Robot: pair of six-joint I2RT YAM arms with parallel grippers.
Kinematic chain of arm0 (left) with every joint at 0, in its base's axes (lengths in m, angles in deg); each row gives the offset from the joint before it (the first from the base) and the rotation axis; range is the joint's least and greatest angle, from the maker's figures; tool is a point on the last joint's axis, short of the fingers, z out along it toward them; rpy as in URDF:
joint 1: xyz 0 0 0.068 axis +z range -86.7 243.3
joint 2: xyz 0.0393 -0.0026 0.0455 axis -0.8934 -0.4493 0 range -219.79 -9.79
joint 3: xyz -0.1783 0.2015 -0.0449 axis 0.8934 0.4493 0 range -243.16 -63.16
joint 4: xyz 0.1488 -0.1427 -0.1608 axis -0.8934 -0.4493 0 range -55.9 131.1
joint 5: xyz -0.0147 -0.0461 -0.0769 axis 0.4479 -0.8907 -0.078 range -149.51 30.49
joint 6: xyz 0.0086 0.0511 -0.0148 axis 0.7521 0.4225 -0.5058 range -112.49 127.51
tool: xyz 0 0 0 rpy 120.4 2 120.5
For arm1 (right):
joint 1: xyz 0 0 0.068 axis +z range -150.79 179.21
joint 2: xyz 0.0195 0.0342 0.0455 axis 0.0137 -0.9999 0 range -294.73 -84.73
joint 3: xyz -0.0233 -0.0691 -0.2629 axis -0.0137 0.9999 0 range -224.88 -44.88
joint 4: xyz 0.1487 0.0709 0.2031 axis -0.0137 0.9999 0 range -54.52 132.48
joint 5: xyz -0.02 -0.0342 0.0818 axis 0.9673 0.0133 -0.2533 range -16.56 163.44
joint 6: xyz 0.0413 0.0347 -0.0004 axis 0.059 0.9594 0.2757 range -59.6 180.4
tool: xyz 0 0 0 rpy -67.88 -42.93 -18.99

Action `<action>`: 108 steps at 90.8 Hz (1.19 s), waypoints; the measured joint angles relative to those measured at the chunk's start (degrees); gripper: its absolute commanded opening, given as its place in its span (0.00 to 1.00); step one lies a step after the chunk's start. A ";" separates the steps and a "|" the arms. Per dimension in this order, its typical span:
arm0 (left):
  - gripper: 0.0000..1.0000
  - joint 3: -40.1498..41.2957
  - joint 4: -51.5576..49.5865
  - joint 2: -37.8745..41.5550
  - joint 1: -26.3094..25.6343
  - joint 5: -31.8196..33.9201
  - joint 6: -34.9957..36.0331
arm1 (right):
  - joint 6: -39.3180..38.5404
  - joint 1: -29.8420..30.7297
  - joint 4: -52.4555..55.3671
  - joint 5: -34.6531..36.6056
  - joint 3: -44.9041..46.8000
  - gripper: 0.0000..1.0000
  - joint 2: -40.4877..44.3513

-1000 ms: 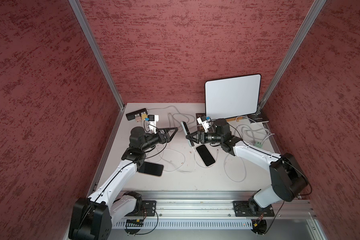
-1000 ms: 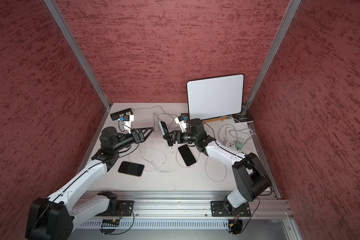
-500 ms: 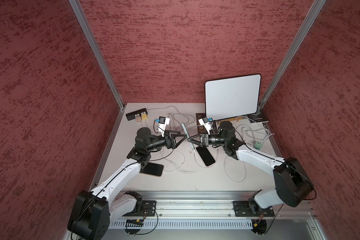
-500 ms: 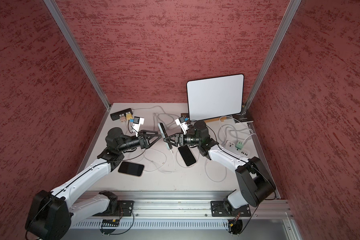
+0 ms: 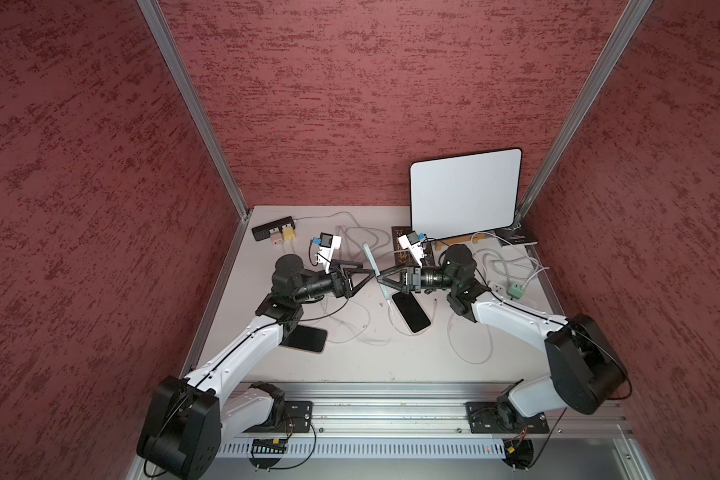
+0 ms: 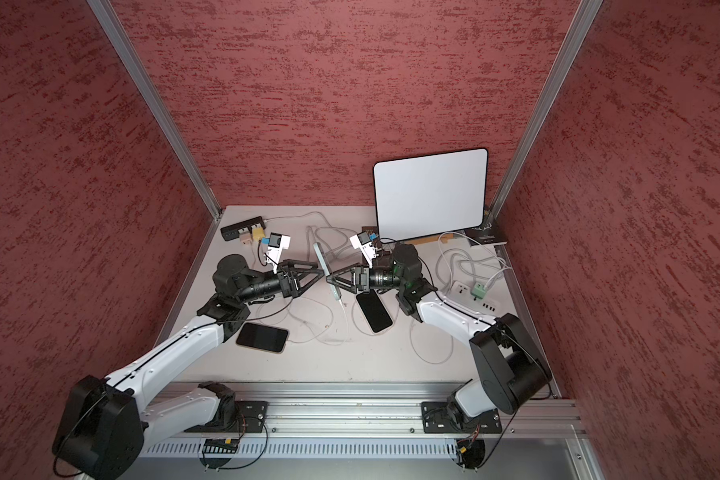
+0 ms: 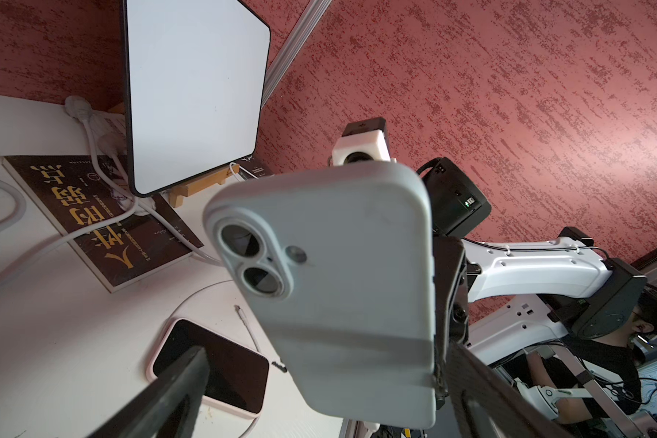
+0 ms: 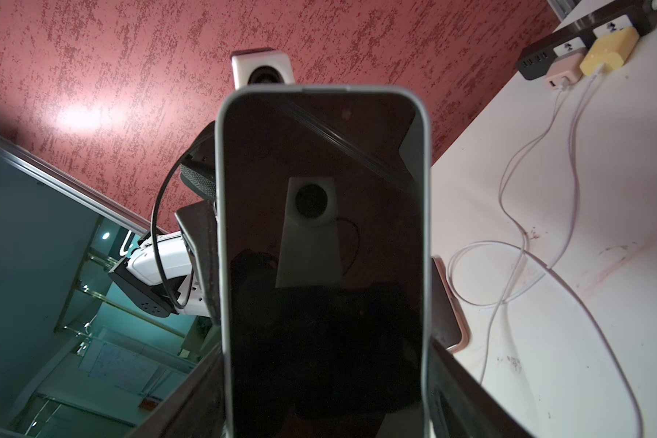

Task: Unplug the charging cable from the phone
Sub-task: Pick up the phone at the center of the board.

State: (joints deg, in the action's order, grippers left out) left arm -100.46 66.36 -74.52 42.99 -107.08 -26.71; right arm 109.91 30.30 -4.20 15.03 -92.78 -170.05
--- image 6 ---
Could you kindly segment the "blue case phone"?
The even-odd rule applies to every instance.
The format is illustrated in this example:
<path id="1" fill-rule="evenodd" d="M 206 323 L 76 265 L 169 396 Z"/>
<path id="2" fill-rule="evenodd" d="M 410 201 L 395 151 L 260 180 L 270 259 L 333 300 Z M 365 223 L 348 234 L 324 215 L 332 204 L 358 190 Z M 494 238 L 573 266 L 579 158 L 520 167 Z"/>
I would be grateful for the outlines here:
<path id="1" fill-rule="evenodd" d="M 375 291 L 357 294 L 356 301 L 373 334 L 381 333 L 393 326 L 392 317 Z"/>

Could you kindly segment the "pink case phone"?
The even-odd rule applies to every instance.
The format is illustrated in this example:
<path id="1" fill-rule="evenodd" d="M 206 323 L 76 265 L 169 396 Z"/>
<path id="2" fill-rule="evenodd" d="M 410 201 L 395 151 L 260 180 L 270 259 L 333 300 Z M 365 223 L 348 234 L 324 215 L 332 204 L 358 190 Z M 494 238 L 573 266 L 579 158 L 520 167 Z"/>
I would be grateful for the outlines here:
<path id="1" fill-rule="evenodd" d="M 321 269 L 323 270 L 326 283 L 328 284 L 328 286 L 329 286 L 329 288 L 330 288 L 330 291 L 331 291 L 334 299 L 335 299 L 336 301 L 340 302 L 340 301 L 341 301 L 341 292 L 340 292 L 340 290 L 339 290 L 335 285 L 333 285 L 333 284 L 328 280 L 328 277 L 331 275 L 331 270 L 330 270 L 330 268 L 329 268 L 328 263 L 327 263 L 326 260 L 325 260 L 325 257 L 324 257 L 324 254 L 323 254 L 323 251 L 322 251 L 322 249 L 321 249 L 321 245 L 320 245 L 319 242 L 314 242 L 314 243 L 313 243 L 313 250 L 314 250 L 314 252 L 315 252 L 315 254 L 316 254 L 318 264 L 319 264 L 319 266 L 321 267 Z"/>

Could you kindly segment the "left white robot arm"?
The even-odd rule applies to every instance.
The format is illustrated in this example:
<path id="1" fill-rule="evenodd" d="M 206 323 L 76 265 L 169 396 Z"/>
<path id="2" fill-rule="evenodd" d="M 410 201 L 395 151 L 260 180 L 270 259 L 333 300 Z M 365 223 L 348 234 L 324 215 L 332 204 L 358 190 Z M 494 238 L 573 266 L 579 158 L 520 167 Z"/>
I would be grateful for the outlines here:
<path id="1" fill-rule="evenodd" d="M 246 432 L 234 392 L 221 383 L 204 382 L 161 403 L 154 399 L 237 334 L 250 303 L 277 295 L 296 299 L 323 275 L 314 262 L 285 260 L 262 272 L 239 254 L 223 257 L 212 276 L 214 294 L 183 328 L 128 365 L 72 387 L 52 444 L 54 459 L 93 479 L 116 479 L 142 451 L 186 430 Z"/>

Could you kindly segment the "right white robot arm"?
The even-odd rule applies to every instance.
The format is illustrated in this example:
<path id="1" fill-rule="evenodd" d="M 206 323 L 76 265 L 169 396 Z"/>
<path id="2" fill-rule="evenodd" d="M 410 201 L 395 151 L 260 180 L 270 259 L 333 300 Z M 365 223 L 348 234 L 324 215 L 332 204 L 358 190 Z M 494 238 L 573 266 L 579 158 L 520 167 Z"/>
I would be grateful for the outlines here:
<path id="1" fill-rule="evenodd" d="M 345 267 L 328 274 L 326 281 L 356 295 L 394 290 L 402 313 L 469 348 L 477 377 L 453 391 L 445 407 L 449 421 L 459 428 L 493 410 L 513 415 L 551 385 L 549 365 L 516 315 L 482 314 L 449 300 L 429 274 L 414 246 L 397 244 L 370 266 Z"/>

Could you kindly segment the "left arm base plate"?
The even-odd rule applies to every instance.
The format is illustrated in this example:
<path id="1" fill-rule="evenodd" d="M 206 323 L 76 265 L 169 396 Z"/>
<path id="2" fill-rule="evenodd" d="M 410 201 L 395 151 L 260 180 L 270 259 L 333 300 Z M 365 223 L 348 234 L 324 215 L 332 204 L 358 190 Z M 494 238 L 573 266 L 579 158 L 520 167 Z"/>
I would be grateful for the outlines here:
<path id="1" fill-rule="evenodd" d="M 266 401 L 236 401 L 227 431 L 238 436 L 263 433 L 268 408 Z"/>

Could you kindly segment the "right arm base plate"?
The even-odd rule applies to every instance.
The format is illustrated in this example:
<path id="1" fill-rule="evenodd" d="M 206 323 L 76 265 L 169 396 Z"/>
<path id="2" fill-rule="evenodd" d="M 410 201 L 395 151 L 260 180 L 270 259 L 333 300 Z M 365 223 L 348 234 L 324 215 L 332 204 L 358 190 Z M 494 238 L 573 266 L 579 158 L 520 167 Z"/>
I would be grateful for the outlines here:
<path id="1" fill-rule="evenodd" d="M 426 434 L 498 434 L 502 423 L 496 409 L 482 413 L 479 417 L 457 423 L 447 411 L 446 402 L 422 402 L 420 404 L 423 430 Z"/>

